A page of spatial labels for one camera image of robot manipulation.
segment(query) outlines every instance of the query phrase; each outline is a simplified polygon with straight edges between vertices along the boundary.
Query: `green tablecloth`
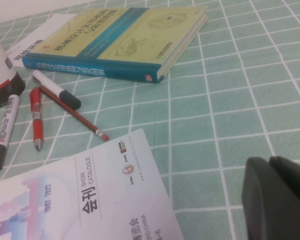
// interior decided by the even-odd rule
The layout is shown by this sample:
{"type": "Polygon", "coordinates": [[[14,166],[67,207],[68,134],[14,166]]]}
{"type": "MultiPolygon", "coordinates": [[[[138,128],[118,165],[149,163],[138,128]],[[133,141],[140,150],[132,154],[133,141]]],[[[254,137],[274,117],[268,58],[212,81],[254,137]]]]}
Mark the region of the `green tablecloth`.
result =
{"type": "MultiPolygon", "coordinates": [[[[300,0],[93,1],[0,23],[9,47],[54,13],[90,7],[208,6],[208,22],[160,84],[46,72],[116,138],[143,128],[187,240],[247,239],[246,159],[300,163],[300,0]]],[[[43,98],[44,148],[33,145],[30,70],[0,180],[102,143],[43,98]]],[[[4,109],[0,109],[0,123],[4,109]]]]}

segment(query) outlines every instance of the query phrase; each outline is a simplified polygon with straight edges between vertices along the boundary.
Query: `black bottle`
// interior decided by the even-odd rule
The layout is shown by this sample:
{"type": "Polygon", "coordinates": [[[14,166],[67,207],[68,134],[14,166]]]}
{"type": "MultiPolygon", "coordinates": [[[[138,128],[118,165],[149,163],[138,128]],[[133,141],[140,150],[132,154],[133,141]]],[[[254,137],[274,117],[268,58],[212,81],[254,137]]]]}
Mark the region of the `black bottle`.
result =
{"type": "Polygon", "coordinates": [[[10,95],[19,96],[25,87],[25,82],[0,44],[0,107],[7,104],[10,95]]]}

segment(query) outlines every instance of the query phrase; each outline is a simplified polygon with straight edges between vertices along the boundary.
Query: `table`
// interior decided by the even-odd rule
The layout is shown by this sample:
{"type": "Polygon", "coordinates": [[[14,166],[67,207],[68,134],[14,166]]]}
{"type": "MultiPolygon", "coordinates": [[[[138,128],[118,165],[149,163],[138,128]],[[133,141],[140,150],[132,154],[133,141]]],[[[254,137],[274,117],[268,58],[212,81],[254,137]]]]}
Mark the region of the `table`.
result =
{"type": "MultiPolygon", "coordinates": [[[[300,163],[300,0],[97,0],[0,23],[9,47],[55,13],[91,7],[208,6],[208,22],[160,84],[45,72],[110,138],[143,128],[187,240],[247,239],[248,157],[300,163]]],[[[0,180],[102,143],[48,98],[45,142],[32,142],[30,70],[0,180]]],[[[4,109],[0,109],[0,123],[4,109]]]]}

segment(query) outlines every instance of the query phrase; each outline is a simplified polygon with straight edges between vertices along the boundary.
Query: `black marker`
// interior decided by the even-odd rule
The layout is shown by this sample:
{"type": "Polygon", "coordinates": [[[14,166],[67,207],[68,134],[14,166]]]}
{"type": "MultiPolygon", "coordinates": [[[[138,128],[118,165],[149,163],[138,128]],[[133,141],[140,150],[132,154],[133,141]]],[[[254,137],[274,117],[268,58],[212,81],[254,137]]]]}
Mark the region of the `black marker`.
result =
{"type": "Polygon", "coordinates": [[[8,145],[12,130],[14,129],[19,104],[20,98],[18,95],[9,96],[0,127],[0,170],[2,170],[4,167],[8,145]]]}
{"type": "Polygon", "coordinates": [[[73,96],[70,92],[60,87],[39,70],[33,70],[31,75],[37,79],[42,86],[46,87],[50,92],[56,95],[62,102],[67,104],[73,110],[81,107],[81,101],[73,96]]]}

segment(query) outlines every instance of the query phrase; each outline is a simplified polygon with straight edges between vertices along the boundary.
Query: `paper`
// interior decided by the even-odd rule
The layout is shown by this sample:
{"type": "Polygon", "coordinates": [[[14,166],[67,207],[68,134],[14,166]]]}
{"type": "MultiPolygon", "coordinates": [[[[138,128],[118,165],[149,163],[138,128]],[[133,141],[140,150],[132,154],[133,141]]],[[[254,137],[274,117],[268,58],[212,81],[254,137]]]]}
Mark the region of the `paper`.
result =
{"type": "Polygon", "coordinates": [[[15,67],[24,68],[22,57],[30,52],[36,45],[67,23],[76,14],[54,14],[40,27],[26,36],[23,40],[13,45],[6,53],[15,67]]]}
{"type": "Polygon", "coordinates": [[[0,239],[184,240],[142,129],[0,181],[0,239]]]}

